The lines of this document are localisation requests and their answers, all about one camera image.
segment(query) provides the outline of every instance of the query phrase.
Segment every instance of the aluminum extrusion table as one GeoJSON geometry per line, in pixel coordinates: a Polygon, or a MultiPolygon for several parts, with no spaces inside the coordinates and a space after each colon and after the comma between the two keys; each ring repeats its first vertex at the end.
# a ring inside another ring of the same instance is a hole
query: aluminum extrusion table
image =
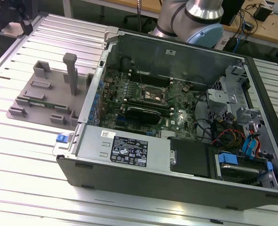
{"type": "MultiPolygon", "coordinates": [[[[241,212],[69,185],[52,149],[58,133],[71,131],[8,119],[6,111],[37,60],[64,71],[62,57],[71,52],[79,74],[94,73],[106,26],[56,15],[33,25],[0,59],[0,226],[278,225],[278,206],[241,212]]],[[[255,61],[278,114],[278,66],[255,61]]]]}

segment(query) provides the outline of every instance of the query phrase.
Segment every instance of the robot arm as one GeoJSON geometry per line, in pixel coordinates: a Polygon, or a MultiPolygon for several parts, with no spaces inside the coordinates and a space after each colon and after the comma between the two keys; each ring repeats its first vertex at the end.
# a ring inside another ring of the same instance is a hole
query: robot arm
{"type": "Polygon", "coordinates": [[[32,31],[31,22],[38,12],[37,0],[0,0],[0,28],[19,23],[25,35],[32,31]]]}
{"type": "Polygon", "coordinates": [[[221,4],[222,0],[164,0],[152,34],[212,47],[224,31],[218,23],[223,16],[221,4]]]}

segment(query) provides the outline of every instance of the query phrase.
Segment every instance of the power supply label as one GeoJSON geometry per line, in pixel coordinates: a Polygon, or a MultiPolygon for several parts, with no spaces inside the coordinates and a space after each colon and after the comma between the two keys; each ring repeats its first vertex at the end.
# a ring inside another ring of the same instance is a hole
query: power supply label
{"type": "Polygon", "coordinates": [[[148,142],[126,137],[114,137],[110,159],[134,166],[147,166],[148,142]]]}

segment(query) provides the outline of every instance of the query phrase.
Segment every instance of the wire bundle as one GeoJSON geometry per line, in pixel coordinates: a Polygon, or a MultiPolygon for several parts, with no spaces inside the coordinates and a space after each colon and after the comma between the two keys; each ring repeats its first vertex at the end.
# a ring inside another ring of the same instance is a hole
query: wire bundle
{"type": "Polygon", "coordinates": [[[258,158],[258,153],[260,152],[261,143],[258,137],[255,137],[254,139],[256,140],[257,143],[256,150],[255,150],[255,157],[258,158]]]}
{"type": "Polygon", "coordinates": [[[233,35],[233,37],[231,39],[234,39],[235,36],[237,35],[237,44],[236,46],[234,47],[233,49],[233,53],[236,51],[236,49],[238,48],[239,46],[239,43],[241,41],[241,37],[242,37],[242,32],[244,34],[246,34],[246,37],[245,37],[245,40],[247,40],[248,36],[251,35],[251,34],[254,34],[257,29],[258,29],[258,23],[257,23],[257,20],[254,18],[254,16],[249,13],[246,9],[250,9],[252,7],[256,7],[256,5],[260,5],[260,4],[250,4],[248,5],[245,9],[240,9],[239,13],[237,15],[240,16],[240,24],[239,24],[239,27],[238,27],[238,30],[237,32],[233,35]],[[255,25],[255,29],[254,31],[245,31],[245,13],[249,14],[250,17],[255,21],[256,25],[255,25]]]}
{"type": "MultiPolygon", "coordinates": [[[[222,133],[219,134],[218,138],[220,138],[224,134],[231,134],[232,140],[228,144],[218,144],[220,150],[228,150],[230,148],[239,147],[242,142],[245,140],[245,136],[242,132],[240,132],[237,129],[226,129],[222,133]]],[[[212,141],[212,145],[214,145],[217,142],[217,140],[212,141]]]]}

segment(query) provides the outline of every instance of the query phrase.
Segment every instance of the cable on desk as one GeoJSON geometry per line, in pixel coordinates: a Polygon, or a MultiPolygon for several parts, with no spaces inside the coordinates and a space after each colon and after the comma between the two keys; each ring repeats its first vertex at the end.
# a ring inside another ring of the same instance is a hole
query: cable on desk
{"type": "Polygon", "coordinates": [[[245,7],[245,9],[251,9],[251,8],[256,8],[258,9],[259,6],[263,6],[263,3],[258,3],[258,4],[249,4],[245,7]]]}
{"type": "Polygon", "coordinates": [[[238,48],[238,46],[239,46],[239,43],[241,42],[241,37],[242,37],[242,31],[243,32],[245,32],[244,31],[244,28],[245,28],[245,20],[244,20],[244,17],[242,16],[242,15],[240,15],[241,16],[241,19],[243,19],[243,22],[242,22],[242,24],[241,24],[241,27],[242,27],[242,29],[241,29],[241,32],[239,33],[239,36],[237,37],[237,44],[236,44],[236,46],[234,47],[234,49],[233,49],[233,53],[236,51],[236,49],[238,48]]]}
{"type": "Polygon", "coordinates": [[[256,20],[256,19],[254,18],[254,16],[253,16],[251,13],[249,13],[247,10],[241,9],[241,11],[244,12],[244,13],[249,14],[249,15],[252,17],[252,19],[255,21],[255,23],[256,23],[256,27],[255,27],[255,30],[254,30],[253,32],[250,31],[249,33],[246,33],[246,32],[244,31],[244,33],[247,34],[248,36],[249,36],[250,34],[254,34],[254,33],[257,31],[257,29],[258,29],[257,20],[256,20]]]}
{"type": "Polygon", "coordinates": [[[242,22],[242,18],[244,18],[244,17],[245,17],[245,13],[243,13],[243,15],[242,15],[242,11],[240,11],[238,15],[240,15],[240,23],[239,23],[239,27],[238,27],[237,32],[236,32],[236,33],[232,36],[232,38],[231,38],[230,40],[234,39],[234,38],[235,38],[235,36],[237,35],[237,33],[240,31],[241,26],[242,26],[242,23],[243,23],[243,22],[242,22]]]}

